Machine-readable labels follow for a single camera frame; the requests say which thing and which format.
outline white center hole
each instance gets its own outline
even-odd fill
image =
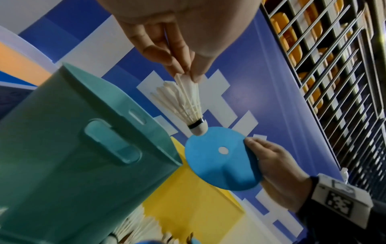
[[[218,151],[219,151],[219,153],[224,154],[224,155],[229,153],[229,151],[226,147],[219,147]]]

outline blue disc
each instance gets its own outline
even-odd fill
[[[191,136],[185,145],[186,160],[198,177],[231,191],[255,187],[262,179],[255,154],[245,146],[245,136],[224,127],[210,127]]]

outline teal container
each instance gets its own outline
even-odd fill
[[[180,165],[136,102],[64,64],[0,121],[0,240],[98,244]]]

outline human hand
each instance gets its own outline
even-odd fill
[[[312,189],[310,176],[283,147],[252,137],[247,137],[244,142],[259,159],[259,169],[264,177],[261,185],[267,194],[280,206],[296,213]]]
[[[199,82],[247,28],[261,0],[97,0],[138,51]]]

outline metal grille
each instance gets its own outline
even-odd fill
[[[356,0],[267,0],[266,18],[349,182],[386,200],[383,102],[367,6]]]

